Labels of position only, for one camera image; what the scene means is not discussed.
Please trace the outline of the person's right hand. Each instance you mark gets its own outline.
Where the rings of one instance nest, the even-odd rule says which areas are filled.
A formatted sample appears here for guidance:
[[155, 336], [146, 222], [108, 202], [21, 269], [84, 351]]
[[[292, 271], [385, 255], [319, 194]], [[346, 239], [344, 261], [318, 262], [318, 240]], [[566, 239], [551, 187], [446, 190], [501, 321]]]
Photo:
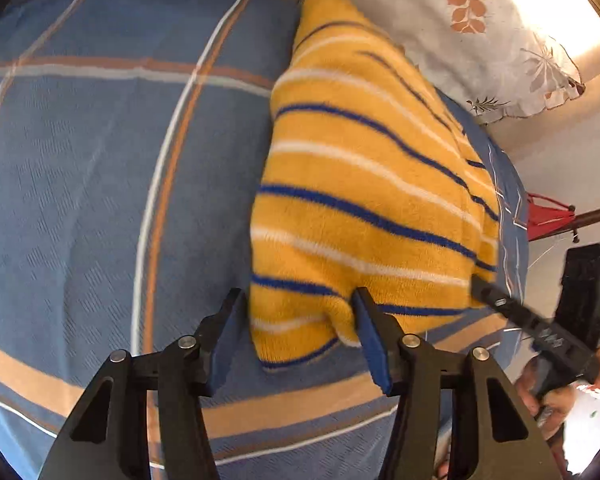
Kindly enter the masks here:
[[[559, 427], [565, 421], [567, 415], [576, 403], [577, 390], [572, 385], [560, 387], [548, 392], [540, 400], [533, 393], [535, 384], [538, 381], [538, 368], [540, 358], [535, 356], [522, 369], [514, 386], [518, 396], [528, 408], [532, 416], [536, 416], [542, 408], [547, 408], [550, 414], [540, 426], [541, 434], [545, 440], [554, 437]], [[598, 375], [594, 387], [600, 389], [600, 374]]]

